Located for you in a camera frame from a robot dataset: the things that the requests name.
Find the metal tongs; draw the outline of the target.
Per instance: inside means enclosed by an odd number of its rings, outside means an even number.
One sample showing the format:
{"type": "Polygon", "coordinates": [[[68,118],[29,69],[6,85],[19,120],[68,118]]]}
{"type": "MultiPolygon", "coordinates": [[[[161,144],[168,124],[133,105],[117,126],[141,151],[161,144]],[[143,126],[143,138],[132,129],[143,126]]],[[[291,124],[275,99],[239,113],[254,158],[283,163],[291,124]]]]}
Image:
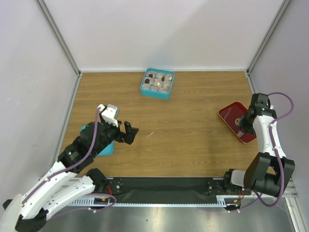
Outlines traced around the metal tongs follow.
{"type": "Polygon", "coordinates": [[[241,138],[245,134],[245,129],[238,123],[239,131],[237,137],[241,138]]]}

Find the teal box lid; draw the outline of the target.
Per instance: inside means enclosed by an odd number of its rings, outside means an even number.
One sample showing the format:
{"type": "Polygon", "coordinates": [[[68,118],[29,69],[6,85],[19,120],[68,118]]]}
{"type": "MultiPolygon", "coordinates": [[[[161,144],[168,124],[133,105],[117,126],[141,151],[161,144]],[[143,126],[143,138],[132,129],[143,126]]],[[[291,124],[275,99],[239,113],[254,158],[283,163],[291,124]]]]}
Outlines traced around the teal box lid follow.
{"type": "Polygon", "coordinates": [[[113,153],[113,128],[97,123],[97,132],[94,133],[95,123],[91,122],[82,126],[80,132],[80,142],[86,148],[86,151],[90,148],[95,135],[95,143],[92,149],[92,153],[96,152],[98,156],[111,155],[113,153]]]}

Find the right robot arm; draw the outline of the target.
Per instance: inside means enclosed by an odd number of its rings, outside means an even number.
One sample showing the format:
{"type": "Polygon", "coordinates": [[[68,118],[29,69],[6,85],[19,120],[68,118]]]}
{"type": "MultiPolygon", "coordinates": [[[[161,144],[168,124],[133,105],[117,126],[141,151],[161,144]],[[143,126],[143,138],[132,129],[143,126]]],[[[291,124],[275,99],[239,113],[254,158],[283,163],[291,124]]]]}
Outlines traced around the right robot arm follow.
{"type": "Polygon", "coordinates": [[[219,110],[219,118],[237,138],[247,144],[256,139],[258,153],[245,171],[230,169],[222,182],[223,191],[234,194],[239,188],[276,198],[282,197],[295,170],[286,157],[277,133],[280,117],[271,106],[269,95],[255,93],[248,108],[234,102],[219,110]]]}

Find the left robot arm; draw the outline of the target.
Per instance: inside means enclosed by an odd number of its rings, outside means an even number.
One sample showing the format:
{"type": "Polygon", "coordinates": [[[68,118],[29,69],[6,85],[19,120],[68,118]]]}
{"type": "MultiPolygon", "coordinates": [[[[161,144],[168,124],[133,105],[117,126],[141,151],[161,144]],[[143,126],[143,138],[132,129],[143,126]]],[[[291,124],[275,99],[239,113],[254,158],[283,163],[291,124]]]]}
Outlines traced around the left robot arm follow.
{"type": "Polygon", "coordinates": [[[62,208],[88,194],[110,197],[108,181],[97,168],[90,169],[79,181],[61,187],[94,161],[113,141],[132,144],[139,129],[124,123],[125,131],[106,122],[91,122],[58,156],[46,175],[20,199],[8,199],[0,223],[2,232],[38,232],[62,208]]]}

